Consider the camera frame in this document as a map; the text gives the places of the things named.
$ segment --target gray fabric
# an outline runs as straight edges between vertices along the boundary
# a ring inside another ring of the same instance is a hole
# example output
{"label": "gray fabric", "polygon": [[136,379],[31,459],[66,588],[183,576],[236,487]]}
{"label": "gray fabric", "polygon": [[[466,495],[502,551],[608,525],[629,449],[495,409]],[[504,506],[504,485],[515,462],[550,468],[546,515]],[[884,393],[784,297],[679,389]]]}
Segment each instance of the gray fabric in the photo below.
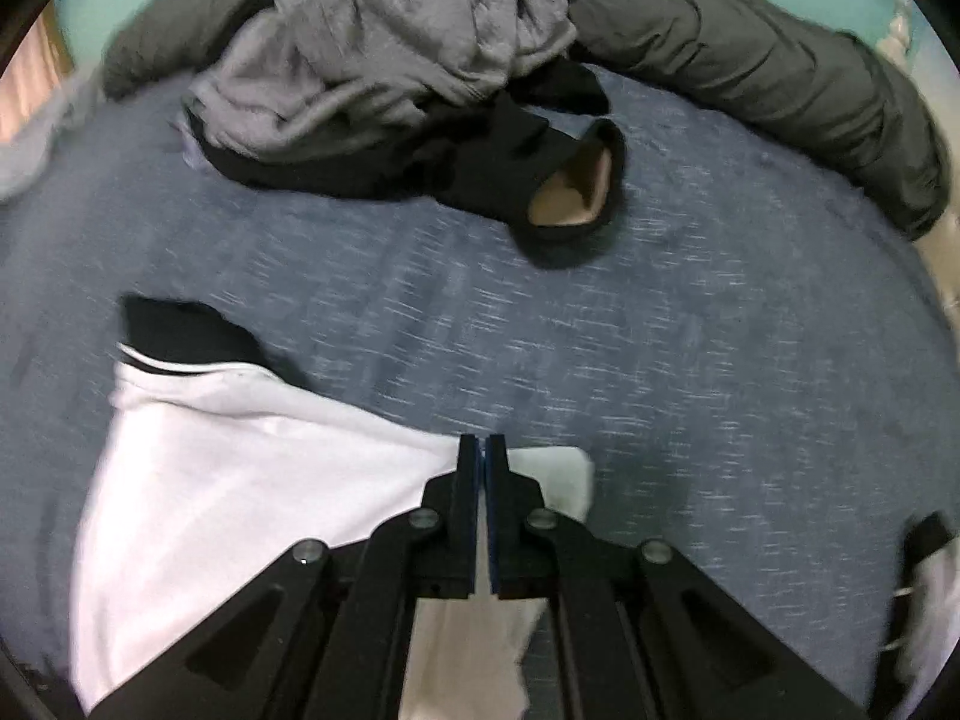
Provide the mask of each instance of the gray fabric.
{"label": "gray fabric", "polygon": [[566,0],[275,0],[197,79],[211,143],[264,161],[356,151],[486,100],[564,52]]}
{"label": "gray fabric", "polygon": [[118,100],[145,84],[203,65],[244,0],[150,0],[104,50],[104,93]]}
{"label": "gray fabric", "polygon": [[61,134],[82,127],[103,100],[99,68],[64,79],[20,132],[0,143],[0,203],[27,191],[46,169]]}
{"label": "gray fabric", "polygon": [[[67,135],[40,184],[0,207],[13,653],[65,666],[116,300],[137,290],[210,303],[315,391],[403,424],[583,447],[597,533],[665,533],[865,699],[906,518],[960,514],[960,374],[936,296],[911,245],[836,173],[598,76],[628,142],[627,208],[573,269],[541,269],[502,224],[430,199],[334,201],[195,172],[165,124],[185,79]],[[543,646],[527,664],[538,703]]]}
{"label": "gray fabric", "polygon": [[915,239],[949,152],[913,83],[856,36],[766,0],[570,0],[592,61],[718,108],[840,170]]}

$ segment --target mattress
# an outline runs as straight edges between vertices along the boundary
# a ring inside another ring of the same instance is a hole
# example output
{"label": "mattress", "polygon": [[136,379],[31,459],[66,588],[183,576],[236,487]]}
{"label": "mattress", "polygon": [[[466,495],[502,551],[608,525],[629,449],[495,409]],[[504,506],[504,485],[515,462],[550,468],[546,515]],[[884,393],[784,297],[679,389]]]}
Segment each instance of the mattress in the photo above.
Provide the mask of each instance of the mattress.
{"label": "mattress", "polygon": [[[203,300],[304,386],[402,424],[581,447],[597,535],[666,536],[866,700],[904,524],[960,512],[960,375],[928,276],[846,179],[596,72],[628,208],[563,256],[431,199],[192,170],[171,125],[188,79],[65,137],[0,208],[0,637],[18,659],[66,669],[117,298],[136,292]],[[555,707],[547,639],[525,664],[531,717]]]}

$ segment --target screw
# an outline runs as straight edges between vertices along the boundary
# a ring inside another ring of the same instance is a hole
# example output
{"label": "screw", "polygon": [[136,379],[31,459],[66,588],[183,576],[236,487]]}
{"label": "screw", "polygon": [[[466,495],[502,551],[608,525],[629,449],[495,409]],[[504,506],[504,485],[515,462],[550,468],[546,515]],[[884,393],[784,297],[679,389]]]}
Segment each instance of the screw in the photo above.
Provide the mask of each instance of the screw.
{"label": "screw", "polygon": [[646,562],[656,565],[667,565],[670,560],[673,560],[673,550],[670,545],[659,538],[651,538],[650,541],[645,541],[640,547],[640,554],[643,555]]}
{"label": "screw", "polygon": [[294,544],[294,560],[296,562],[307,565],[311,562],[317,562],[323,557],[323,552],[325,552],[326,547],[323,544],[323,541],[317,541],[315,538],[304,538],[303,541],[298,541]]}
{"label": "screw", "polygon": [[433,509],[420,508],[410,512],[410,525],[418,531],[428,531],[431,528],[436,528],[439,522],[440,514],[434,512]]}
{"label": "screw", "polygon": [[550,509],[534,509],[527,514],[527,525],[535,531],[552,531],[557,527],[557,513]]}

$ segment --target beige curtain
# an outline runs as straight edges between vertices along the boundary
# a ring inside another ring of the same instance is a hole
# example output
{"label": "beige curtain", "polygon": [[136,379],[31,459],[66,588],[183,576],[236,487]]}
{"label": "beige curtain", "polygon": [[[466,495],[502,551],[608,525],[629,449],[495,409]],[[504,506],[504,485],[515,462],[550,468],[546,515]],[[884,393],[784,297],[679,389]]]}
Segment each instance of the beige curtain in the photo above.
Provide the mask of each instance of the beige curtain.
{"label": "beige curtain", "polygon": [[0,77],[0,143],[13,138],[70,70],[54,8],[48,5]]}

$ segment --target pile of clothes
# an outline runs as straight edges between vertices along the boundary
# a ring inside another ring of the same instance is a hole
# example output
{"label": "pile of clothes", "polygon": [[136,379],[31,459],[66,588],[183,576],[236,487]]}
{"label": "pile of clothes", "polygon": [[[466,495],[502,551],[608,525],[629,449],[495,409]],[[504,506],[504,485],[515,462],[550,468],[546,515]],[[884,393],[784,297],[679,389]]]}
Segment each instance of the pile of clothes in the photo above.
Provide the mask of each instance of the pile of clothes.
{"label": "pile of clothes", "polygon": [[[765,0],[153,0],[107,49],[104,90],[200,71],[189,127],[234,180],[432,194],[567,241],[616,213],[624,158],[575,59],[805,151],[911,239],[947,204],[947,148],[909,79]],[[526,103],[598,118],[575,140]]]}

